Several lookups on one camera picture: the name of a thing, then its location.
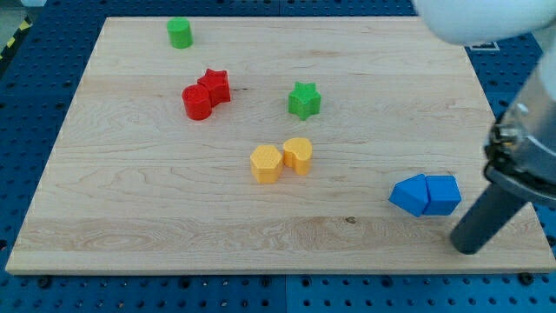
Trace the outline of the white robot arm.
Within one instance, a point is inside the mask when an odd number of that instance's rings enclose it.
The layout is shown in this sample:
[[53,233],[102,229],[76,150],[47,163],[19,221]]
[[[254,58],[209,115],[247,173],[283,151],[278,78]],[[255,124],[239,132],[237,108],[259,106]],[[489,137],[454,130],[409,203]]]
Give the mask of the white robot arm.
[[[553,1],[414,0],[441,40],[490,43],[555,24]],[[555,49],[545,50],[518,95],[496,120],[484,146],[489,184],[453,229],[464,254],[477,253],[527,203],[555,204]]]

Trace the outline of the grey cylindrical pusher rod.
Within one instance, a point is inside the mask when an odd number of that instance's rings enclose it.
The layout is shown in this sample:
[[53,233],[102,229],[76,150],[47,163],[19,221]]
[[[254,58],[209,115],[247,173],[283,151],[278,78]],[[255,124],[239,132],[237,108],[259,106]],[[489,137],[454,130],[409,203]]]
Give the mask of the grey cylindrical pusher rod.
[[451,244],[466,255],[479,252],[526,204],[490,183],[450,234]]

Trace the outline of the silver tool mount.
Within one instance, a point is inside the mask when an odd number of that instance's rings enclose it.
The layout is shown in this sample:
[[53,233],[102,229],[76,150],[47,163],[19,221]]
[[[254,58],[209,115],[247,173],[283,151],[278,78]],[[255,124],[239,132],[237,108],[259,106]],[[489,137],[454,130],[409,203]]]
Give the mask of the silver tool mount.
[[537,67],[489,131],[484,176],[527,202],[555,205],[555,96]]

